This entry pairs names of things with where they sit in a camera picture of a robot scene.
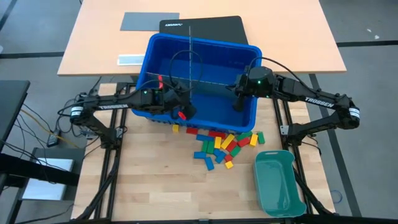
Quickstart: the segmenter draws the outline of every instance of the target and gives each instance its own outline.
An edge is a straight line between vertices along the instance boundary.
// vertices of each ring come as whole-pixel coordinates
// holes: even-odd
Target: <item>wooden tabletop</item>
[[[99,94],[112,95],[115,88],[115,84],[102,84]],[[305,103],[289,106],[293,122],[310,121]],[[111,111],[99,111],[95,116],[109,124]],[[268,217],[257,204],[252,167],[258,152],[282,149],[272,100],[259,99],[253,129],[264,132],[266,143],[242,148],[230,170],[215,164],[214,170],[207,171],[203,160],[193,159],[201,142],[186,134],[185,128],[173,134],[171,125],[153,123],[132,112],[127,113],[126,126],[112,220]],[[315,144],[308,138],[303,141]],[[87,147],[86,152],[98,144]],[[308,186],[327,209],[334,211],[318,150],[308,145],[299,150]],[[103,159],[104,150],[97,149],[84,160],[72,218],[83,212],[97,192]]]
[[[141,66],[118,66],[118,55],[145,54],[157,32],[120,31],[125,12],[179,12],[181,19],[241,16],[249,44],[264,57],[297,73],[346,71],[318,0],[84,0],[58,75],[138,74]]]

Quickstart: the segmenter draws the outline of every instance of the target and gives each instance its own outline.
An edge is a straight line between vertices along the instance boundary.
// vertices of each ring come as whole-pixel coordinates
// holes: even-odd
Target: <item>blue block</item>
[[[206,157],[205,158],[205,162],[206,162],[206,166],[207,166],[207,170],[208,171],[211,171],[211,170],[214,169],[214,164],[213,164],[213,161],[211,160],[210,157]]]
[[[204,158],[206,158],[206,153],[205,152],[194,152],[193,158],[194,159],[204,159]]]
[[[214,149],[213,154],[217,157],[221,151],[219,149]]]
[[[199,141],[214,141],[214,137],[197,134],[197,140],[199,140]]]
[[[217,163],[221,163],[224,159],[224,157],[226,156],[226,153],[223,151],[220,151],[220,153],[218,154],[217,158],[215,159],[215,161]]]

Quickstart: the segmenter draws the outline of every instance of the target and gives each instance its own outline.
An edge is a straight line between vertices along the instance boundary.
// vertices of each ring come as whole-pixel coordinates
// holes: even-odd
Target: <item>blue crate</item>
[[[170,34],[155,34],[148,44],[144,62],[137,82],[140,88],[144,82],[156,79],[157,76],[148,73],[168,75],[170,60],[180,50],[190,48],[189,37]],[[245,66],[255,57],[262,56],[259,48],[251,45],[192,38],[192,50],[203,59],[202,82],[192,93],[192,104],[197,109],[196,115],[189,121],[180,118],[172,119],[169,114],[154,115],[143,111],[133,110],[138,116],[146,117],[160,123],[178,124],[191,128],[210,129],[227,133],[245,133],[254,127],[256,121],[257,98],[247,97],[244,111],[237,112],[232,108],[236,101],[231,91],[225,85],[233,84],[236,76],[244,72]],[[257,60],[253,66],[260,66]],[[192,54],[192,79],[200,76],[200,60]],[[188,53],[182,53],[173,62],[172,76],[187,86],[190,74],[190,60]],[[145,87],[155,87],[150,83]]]

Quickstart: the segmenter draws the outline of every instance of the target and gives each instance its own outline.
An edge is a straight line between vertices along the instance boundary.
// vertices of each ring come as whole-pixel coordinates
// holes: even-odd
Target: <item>green plastic tray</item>
[[[307,206],[300,200],[289,151],[264,151],[254,161],[259,206],[272,217],[297,217]]]

